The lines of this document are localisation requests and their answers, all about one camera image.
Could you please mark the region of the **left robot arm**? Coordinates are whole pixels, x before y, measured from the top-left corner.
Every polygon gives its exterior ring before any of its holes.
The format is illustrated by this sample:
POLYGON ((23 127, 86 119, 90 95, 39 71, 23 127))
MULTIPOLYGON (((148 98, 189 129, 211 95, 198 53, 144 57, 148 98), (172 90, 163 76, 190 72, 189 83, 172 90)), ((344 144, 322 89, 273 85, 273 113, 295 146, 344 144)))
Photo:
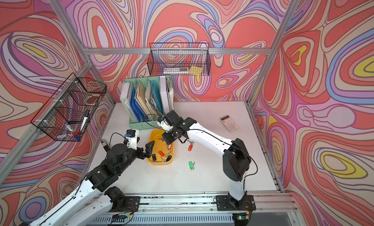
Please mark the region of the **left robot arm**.
POLYGON ((136 160, 150 158, 155 141, 145 148, 137 146, 138 131, 128 130, 122 143, 107 150, 105 159, 87 173, 79 186, 46 214, 34 220, 32 226, 85 226, 96 217, 113 210, 134 214, 134 197, 113 184, 136 160))

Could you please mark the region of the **key with long green tag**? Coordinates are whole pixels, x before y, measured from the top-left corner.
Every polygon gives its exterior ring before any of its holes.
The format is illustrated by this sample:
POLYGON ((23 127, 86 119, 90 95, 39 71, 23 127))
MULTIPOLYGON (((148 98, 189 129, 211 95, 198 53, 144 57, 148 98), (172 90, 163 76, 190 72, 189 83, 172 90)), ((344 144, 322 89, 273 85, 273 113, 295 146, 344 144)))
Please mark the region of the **key with long green tag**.
POLYGON ((194 164, 195 163, 192 162, 192 161, 189 162, 189 168, 190 168, 191 171, 193 171, 195 169, 194 164))

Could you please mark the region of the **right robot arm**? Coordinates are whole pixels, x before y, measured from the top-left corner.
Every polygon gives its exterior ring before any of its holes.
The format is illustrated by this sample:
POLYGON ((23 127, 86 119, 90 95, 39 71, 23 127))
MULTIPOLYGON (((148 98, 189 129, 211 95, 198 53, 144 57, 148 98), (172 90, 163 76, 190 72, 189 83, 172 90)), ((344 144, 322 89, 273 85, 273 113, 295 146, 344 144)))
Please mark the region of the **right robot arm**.
POLYGON ((223 172, 230 179, 229 193, 216 197, 216 204, 227 210, 243 208, 246 196, 245 178, 253 161, 244 142, 236 138, 231 140, 206 129, 192 118, 183 119, 175 111, 170 111, 157 119, 157 124, 165 131, 162 140, 167 145, 176 140, 185 143, 190 140, 198 142, 222 158, 223 172))

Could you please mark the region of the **key with red window tag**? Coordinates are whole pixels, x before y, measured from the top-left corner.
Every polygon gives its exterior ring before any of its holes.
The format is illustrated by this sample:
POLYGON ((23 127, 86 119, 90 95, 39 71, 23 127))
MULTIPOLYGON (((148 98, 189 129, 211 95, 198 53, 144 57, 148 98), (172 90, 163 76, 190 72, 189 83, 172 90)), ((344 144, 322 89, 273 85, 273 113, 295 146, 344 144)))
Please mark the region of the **key with red window tag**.
POLYGON ((188 147, 188 151, 191 152, 192 149, 193 149, 193 145, 194 145, 194 142, 193 141, 189 141, 190 145, 188 147))

